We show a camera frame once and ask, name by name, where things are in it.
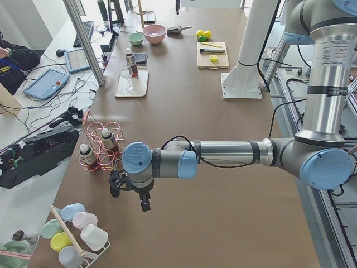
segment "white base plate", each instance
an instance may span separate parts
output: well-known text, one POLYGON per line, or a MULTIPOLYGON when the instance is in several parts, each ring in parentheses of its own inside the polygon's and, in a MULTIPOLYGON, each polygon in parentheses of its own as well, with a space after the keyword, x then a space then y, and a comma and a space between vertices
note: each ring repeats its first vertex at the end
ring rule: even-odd
POLYGON ((139 76, 137 76, 137 78, 132 78, 134 92, 129 93, 126 91, 128 80, 119 76, 117 86, 114 89, 114 96, 118 98, 140 98, 146 95, 149 69, 142 66, 138 66, 137 68, 139 76))
POLYGON ((224 99, 261 99, 263 98, 262 93, 260 92, 260 88, 258 88, 257 92, 249 93, 249 94, 242 94, 239 95, 238 93, 232 91, 233 88, 228 88, 223 86, 223 82, 226 80, 227 76, 230 73, 221 73, 221 86, 222 86, 222 95, 224 99))

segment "pink bowl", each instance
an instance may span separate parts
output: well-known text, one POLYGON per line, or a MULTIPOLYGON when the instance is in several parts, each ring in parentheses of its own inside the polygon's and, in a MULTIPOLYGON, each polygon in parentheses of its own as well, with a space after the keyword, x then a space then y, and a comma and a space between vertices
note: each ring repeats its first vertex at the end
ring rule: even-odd
POLYGON ((166 28, 159 24, 151 24, 143 29, 145 39, 152 44, 159 44, 165 38, 166 28))

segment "yellow bottle cap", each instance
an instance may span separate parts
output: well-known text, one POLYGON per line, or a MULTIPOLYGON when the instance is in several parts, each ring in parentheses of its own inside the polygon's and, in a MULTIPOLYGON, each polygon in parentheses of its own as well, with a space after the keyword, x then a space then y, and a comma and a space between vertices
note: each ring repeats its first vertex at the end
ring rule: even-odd
POLYGON ((72 242, 66 235, 66 233, 62 232, 53 236, 50 245, 54 251, 60 253, 62 248, 64 248, 65 246, 71 246, 72 242))
POLYGON ((210 61, 212 61, 213 63, 218 61, 218 56, 217 55, 211 55, 210 56, 210 61))

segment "brown table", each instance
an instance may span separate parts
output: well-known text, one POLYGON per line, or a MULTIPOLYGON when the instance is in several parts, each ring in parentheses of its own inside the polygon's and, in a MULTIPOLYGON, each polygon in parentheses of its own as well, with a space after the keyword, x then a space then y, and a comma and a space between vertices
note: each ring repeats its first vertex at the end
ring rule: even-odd
MULTIPOLYGON (((126 36, 139 25, 138 16, 130 14, 105 72, 106 84, 95 96, 94 117, 120 122, 127 144, 143 141, 150 147, 161 147, 176 135, 202 141, 266 138, 273 112, 269 94, 263 92, 262 100, 224 100, 222 71, 197 68, 199 28, 211 30, 212 41, 226 42, 230 69, 235 66, 244 12, 182 8, 177 16, 174 9, 155 11, 157 23, 192 25, 193 30, 166 36, 159 45, 144 41, 133 47, 149 55, 147 96, 116 99, 118 66, 129 46, 126 36)), ((273 137, 279 135, 275 126, 273 137)), ((108 179, 105 171, 85 171, 76 149, 54 202, 60 208, 83 203, 109 233, 112 245, 93 267, 319 266, 295 180, 283 170, 263 165, 222 170, 202 164, 195 179, 156 179, 151 211, 145 213, 134 192, 111 197, 108 179)), ((29 267, 62 267, 57 255, 50 241, 41 238, 29 267)))

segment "yellow cup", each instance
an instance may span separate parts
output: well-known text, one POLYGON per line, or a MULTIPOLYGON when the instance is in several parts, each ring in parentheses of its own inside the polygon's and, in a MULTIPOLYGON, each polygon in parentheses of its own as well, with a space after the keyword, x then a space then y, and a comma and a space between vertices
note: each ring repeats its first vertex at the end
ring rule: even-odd
POLYGON ((55 234, 51 239, 51 248, 58 253, 66 246, 72 246, 72 242, 64 232, 55 234))

